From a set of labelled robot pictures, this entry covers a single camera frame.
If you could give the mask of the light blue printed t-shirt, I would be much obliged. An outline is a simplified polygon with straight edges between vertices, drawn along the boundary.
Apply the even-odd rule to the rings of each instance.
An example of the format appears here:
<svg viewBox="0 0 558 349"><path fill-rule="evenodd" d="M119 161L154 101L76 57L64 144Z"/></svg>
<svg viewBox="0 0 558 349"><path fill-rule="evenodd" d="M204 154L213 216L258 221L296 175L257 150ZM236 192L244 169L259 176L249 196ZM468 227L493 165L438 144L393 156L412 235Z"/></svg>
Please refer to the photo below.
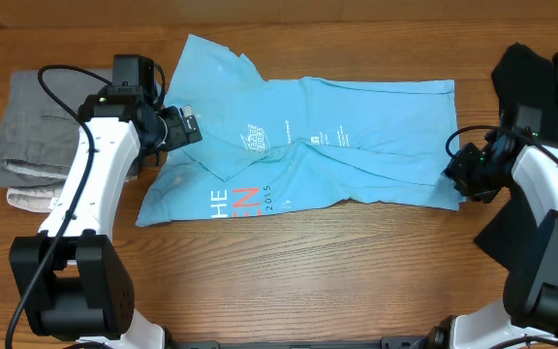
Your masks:
<svg viewBox="0 0 558 349"><path fill-rule="evenodd" d="M243 54L190 36L166 97L201 140L171 151L137 223L253 217L343 200L458 209L454 82L263 79Z"/></svg>

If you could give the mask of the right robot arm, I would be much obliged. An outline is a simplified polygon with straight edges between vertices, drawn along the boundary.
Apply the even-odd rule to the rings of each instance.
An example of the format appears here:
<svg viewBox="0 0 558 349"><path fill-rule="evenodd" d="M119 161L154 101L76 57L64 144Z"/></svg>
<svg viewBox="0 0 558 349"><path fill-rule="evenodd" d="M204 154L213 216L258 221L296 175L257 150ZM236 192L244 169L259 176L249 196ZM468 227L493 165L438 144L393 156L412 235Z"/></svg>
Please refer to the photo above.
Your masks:
<svg viewBox="0 0 558 349"><path fill-rule="evenodd" d="M504 187L510 200L475 237L504 267L500 300L450 316L418 348L558 348L558 148L528 129L489 126L482 148L451 155L444 174L473 201L489 203Z"/></svg>

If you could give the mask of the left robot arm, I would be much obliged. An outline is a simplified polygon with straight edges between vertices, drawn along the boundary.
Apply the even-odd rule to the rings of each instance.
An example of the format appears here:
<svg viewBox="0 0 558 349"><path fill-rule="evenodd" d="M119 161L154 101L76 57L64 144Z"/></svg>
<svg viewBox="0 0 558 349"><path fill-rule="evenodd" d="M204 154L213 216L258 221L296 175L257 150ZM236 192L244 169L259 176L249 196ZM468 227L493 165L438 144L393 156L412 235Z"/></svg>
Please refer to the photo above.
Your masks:
<svg viewBox="0 0 558 349"><path fill-rule="evenodd" d="M77 152L61 196L32 237L9 254L20 301L5 336L12 347L20 317L36 335L73 348L173 348L170 331L146 320L112 244L123 184L146 146L171 151L201 140L191 107L155 110L144 98L90 95L73 114Z"/></svg>

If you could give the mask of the black garment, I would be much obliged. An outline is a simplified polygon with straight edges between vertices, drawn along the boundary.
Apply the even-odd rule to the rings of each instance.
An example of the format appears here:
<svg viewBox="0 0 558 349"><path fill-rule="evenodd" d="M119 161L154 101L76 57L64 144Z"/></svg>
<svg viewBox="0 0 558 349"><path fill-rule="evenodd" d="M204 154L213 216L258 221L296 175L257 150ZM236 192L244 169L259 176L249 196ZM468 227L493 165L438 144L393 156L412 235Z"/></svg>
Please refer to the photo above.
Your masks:
<svg viewBox="0 0 558 349"><path fill-rule="evenodd" d="M539 139L558 148L558 53L547 60L522 44L506 50L492 72L500 112L521 104L542 111Z"/></svg>

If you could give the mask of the folded grey trousers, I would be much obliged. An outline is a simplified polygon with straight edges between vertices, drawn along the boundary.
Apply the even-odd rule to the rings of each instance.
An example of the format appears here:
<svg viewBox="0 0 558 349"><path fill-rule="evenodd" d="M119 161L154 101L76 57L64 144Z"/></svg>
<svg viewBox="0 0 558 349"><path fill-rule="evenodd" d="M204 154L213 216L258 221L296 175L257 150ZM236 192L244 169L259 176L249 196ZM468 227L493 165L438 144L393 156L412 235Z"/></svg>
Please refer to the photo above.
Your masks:
<svg viewBox="0 0 558 349"><path fill-rule="evenodd" d="M0 188L62 185L78 136L78 123L43 91L37 71L12 73L0 124Z"/></svg>

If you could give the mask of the folded beige trousers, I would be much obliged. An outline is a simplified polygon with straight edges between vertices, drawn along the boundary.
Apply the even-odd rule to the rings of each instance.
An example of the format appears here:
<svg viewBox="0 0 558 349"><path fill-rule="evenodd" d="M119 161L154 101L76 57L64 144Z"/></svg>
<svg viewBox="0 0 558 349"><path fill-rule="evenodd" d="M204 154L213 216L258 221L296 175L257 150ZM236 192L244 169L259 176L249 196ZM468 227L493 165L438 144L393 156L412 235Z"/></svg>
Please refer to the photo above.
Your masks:
<svg viewBox="0 0 558 349"><path fill-rule="evenodd" d="M70 166L8 161L3 165L18 184L7 184L7 202L23 210L48 213L57 204Z"/></svg>

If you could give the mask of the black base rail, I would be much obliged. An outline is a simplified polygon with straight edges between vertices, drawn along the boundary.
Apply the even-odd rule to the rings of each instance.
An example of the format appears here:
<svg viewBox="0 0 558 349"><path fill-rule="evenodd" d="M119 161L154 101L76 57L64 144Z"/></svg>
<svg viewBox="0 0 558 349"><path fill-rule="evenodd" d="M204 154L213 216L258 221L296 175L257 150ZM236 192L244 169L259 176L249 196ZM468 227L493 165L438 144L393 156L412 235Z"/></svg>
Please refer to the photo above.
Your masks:
<svg viewBox="0 0 558 349"><path fill-rule="evenodd" d="M420 349L425 348L426 336L386 336L365 341L292 341L220 343L218 341L167 340L170 349Z"/></svg>

